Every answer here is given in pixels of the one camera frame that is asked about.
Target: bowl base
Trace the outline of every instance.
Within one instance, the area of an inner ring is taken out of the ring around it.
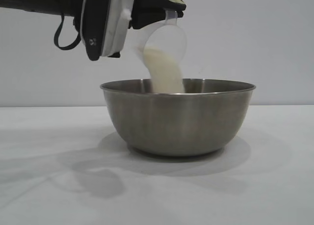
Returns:
[[[182,152],[175,153],[175,152],[149,151],[149,150],[143,149],[142,147],[133,146],[133,145],[132,146],[128,145],[128,148],[130,151],[133,151],[135,153],[139,153],[141,155],[144,155],[144,156],[147,156],[150,158],[174,158],[174,159],[180,158],[180,159],[183,159],[183,158],[203,158],[203,157],[211,155],[215,152],[223,151],[224,146],[219,147],[219,148],[215,148],[215,149],[210,149],[207,152],[194,152],[194,153],[182,153]]]

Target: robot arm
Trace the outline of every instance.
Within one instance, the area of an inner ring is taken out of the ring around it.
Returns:
[[[165,19],[165,9],[183,17],[182,0],[0,0],[0,7],[61,15],[54,43],[62,50],[73,49],[82,40],[90,60],[101,56],[120,57],[128,28],[141,29]],[[65,16],[74,17],[77,39],[60,47],[58,38]]]

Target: black strap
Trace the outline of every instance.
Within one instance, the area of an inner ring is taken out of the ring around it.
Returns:
[[[80,34],[78,33],[78,36],[76,37],[75,41],[73,43],[71,43],[70,45],[64,46],[64,47],[61,47],[59,45],[59,37],[60,37],[61,31],[62,31],[62,27],[63,27],[63,24],[64,24],[64,12],[63,12],[63,8],[62,8],[62,5],[61,5],[60,1],[59,0],[53,0],[53,1],[55,1],[57,3],[57,5],[58,5],[58,7],[60,9],[60,15],[61,15],[61,23],[60,23],[57,31],[54,34],[54,44],[61,50],[72,50],[77,45],[79,45],[79,43],[80,43]]]
[[[64,14],[63,14],[63,12],[61,12],[61,23],[60,23],[57,31],[54,34],[54,44],[61,50],[72,50],[80,43],[80,35],[78,33],[78,36],[76,37],[75,41],[73,43],[71,43],[70,45],[61,47],[59,45],[59,37],[60,37],[61,31],[62,31],[63,23],[64,23]]]

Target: white powder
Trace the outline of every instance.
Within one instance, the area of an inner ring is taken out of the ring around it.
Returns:
[[[144,63],[151,74],[154,93],[184,93],[181,69],[172,56],[159,49],[145,48]]]

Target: bowl rim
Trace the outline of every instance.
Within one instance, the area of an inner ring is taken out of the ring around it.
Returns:
[[[246,84],[251,86],[247,89],[240,89],[240,90],[234,90],[234,91],[226,91],[226,92],[211,92],[211,93],[137,93],[137,92],[128,92],[128,91],[122,91],[122,90],[116,90],[116,89],[110,89],[106,88],[105,85],[109,85],[116,82],[128,82],[128,81],[145,81],[150,79],[125,79],[125,80],[116,80],[116,81],[110,81],[104,84],[100,85],[100,88],[104,91],[112,92],[112,93],[123,93],[123,94],[136,94],[141,96],[195,96],[195,95],[221,95],[221,94],[234,94],[234,93],[242,93],[242,92],[248,92],[253,91],[256,89],[256,85],[242,82],[242,81],[234,81],[234,80],[224,80],[224,79],[200,79],[200,78],[184,78],[183,80],[211,80],[211,81],[223,81],[223,82],[232,82],[232,83],[238,83],[238,84]]]

